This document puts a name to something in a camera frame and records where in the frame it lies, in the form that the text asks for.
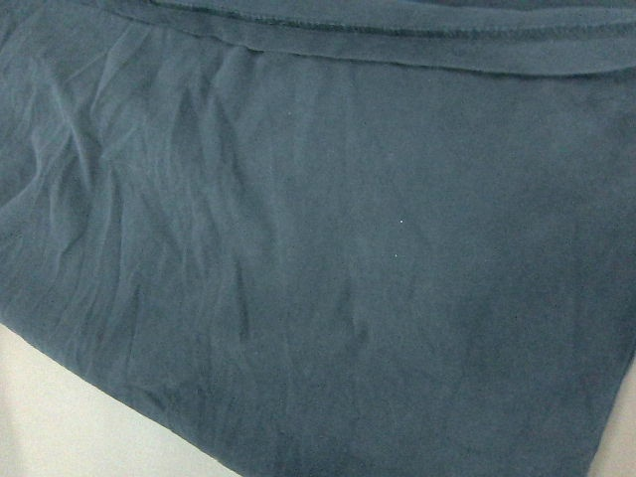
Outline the black printed t-shirt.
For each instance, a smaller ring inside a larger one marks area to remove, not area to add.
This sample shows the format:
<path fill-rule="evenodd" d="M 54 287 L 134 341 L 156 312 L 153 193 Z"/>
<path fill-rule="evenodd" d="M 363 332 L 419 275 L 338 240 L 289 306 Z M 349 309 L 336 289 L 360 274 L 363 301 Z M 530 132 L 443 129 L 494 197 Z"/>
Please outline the black printed t-shirt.
<path fill-rule="evenodd" d="M 1 321 L 244 476 L 585 475 L 634 3 L 3 2 Z"/>

